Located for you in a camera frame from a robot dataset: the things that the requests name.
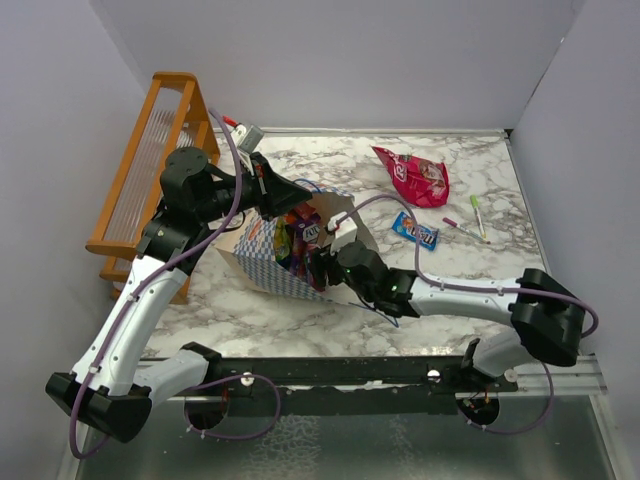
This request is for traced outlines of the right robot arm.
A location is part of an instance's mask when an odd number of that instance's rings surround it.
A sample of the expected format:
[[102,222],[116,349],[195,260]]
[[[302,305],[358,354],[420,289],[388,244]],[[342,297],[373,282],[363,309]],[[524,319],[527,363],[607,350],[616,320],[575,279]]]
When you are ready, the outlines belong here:
[[461,383],[481,391],[506,370],[534,360],[575,365],[586,308],[546,272],[528,268],[515,279],[483,282],[423,279],[414,270],[387,266],[355,241],[311,255],[311,275],[321,287],[344,284],[365,304],[393,318],[450,315],[505,326],[470,343],[459,367]]

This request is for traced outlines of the red crisps bag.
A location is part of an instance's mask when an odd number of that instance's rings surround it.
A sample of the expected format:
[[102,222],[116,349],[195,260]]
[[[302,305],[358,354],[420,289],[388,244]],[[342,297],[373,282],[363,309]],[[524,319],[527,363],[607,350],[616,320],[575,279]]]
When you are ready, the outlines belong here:
[[439,208],[447,203],[450,183],[444,163],[414,155],[397,154],[378,146],[374,146],[372,150],[405,201],[419,208]]

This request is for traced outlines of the blue m&m's packet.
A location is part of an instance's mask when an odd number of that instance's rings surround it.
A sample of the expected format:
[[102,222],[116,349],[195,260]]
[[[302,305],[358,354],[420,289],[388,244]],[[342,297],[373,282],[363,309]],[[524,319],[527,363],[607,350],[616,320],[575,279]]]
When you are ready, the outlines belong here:
[[415,224],[407,212],[400,212],[394,220],[392,231],[399,236],[419,244],[422,248],[433,252],[439,240],[439,230],[422,224]]

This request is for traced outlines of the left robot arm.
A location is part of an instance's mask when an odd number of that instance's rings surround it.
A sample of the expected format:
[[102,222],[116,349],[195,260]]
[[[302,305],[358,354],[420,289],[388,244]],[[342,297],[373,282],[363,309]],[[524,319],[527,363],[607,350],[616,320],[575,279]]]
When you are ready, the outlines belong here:
[[138,369],[143,350],[170,301],[195,269],[208,245],[233,217],[254,209],[271,220],[311,200],[306,188],[276,174],[258,152],[253,169],[229,175],[196,147],[168,155],[160,176],[162,198],[143,229],[125,286],[90,348],[70,372],[54,373],[45,391],[71,423],[84,423],[127,443],[153,407],[189,389],[206,395],[220,385],[220,354],[196,343],[147,372]]

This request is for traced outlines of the blue checkered paper bag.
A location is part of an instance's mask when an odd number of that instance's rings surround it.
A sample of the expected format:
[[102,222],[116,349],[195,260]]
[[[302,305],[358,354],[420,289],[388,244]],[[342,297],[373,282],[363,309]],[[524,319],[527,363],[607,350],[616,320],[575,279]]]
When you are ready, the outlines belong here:
[[305,203],[317,209],[322,225],[317,244],[310,246],[306,252],[305,280],[291,274],[289,268],[280,266],[274,257],[274,230],[279,217],[284,218],[293,242],[293,231],[290,228],[290,224],[296,220],[293,210],[272,220],[263,220],[259,213],[248,211],[239,229],[221,235],[214,242],[216,250],[252,290],[371,310],[373,305],[365,302],[363,295],[354,293],[344,284],[328,286],[324,292],[318,292],[308,282],[312,252],[330,242],[325,226],[332,216],[354,208],[354,196],[344,190],[306,179],[300,179],[298,184],[312,194],[312,199]]

